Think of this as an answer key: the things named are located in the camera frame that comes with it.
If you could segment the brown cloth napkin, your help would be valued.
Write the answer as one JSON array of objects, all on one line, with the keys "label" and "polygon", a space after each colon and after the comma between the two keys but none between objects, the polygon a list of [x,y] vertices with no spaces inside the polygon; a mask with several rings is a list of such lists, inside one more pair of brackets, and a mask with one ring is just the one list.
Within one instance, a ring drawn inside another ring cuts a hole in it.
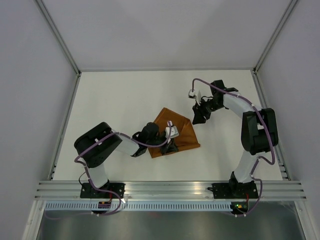
[{"label": "brown cloth napkin", "polygon": [[191,120],[164,107],[153,121],[159,127],[159,134],[164,135],[165,128],[168,127],[167,122],[171,121],[177,128],[179,136],[172,139],[170,146],[164,153],[165,146],[160,148],[148,148],[151,158],[172,155],[178,152],[199,148],[198,142]]}]

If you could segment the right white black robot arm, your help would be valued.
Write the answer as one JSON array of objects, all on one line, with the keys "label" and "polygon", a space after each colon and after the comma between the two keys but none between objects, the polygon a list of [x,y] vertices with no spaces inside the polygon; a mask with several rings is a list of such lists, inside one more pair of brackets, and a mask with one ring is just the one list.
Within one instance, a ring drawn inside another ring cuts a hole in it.
[{"label": "right white black robot arm", "polygon": [[202,96],[194,87],[188,97],[195,100],[192,107],[193,125],[204,124],[211,114],[225,108],[241,119],[240,140],[243,153],[237,168],[227,183],[213,183],[208,190],[215,199],[258,199],[262,188],[257,187],[254,172],[260,160],[274,165],[274,147],[279,143],[276,114],[272,108],[255,106],[234,87],[225,87],[223,80],[209,84],[211,96]]}]

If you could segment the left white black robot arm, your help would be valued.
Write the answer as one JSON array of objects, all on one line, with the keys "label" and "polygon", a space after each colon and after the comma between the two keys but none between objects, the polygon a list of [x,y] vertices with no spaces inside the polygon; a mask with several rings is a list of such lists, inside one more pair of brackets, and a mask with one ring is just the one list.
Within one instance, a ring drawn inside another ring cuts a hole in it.
[{"label": "left white black robot arm", "polygon": [[91,189],[98,198],[104,198],[113,190],[106,173],[104,162],[113,152],[120,152],[137,158],[143,155],[148,148],[160,150],[162,155],[175,153],[178,147],[174,139],[180,135],[178,128],[167,122],[164,131],[154,123],[147,123],[141,131],[132,136],[115,131],[106,122],[101,122],[74,143],[78,154],[74,162],[81,164],[88,178],[88,186],[82,190]]}]

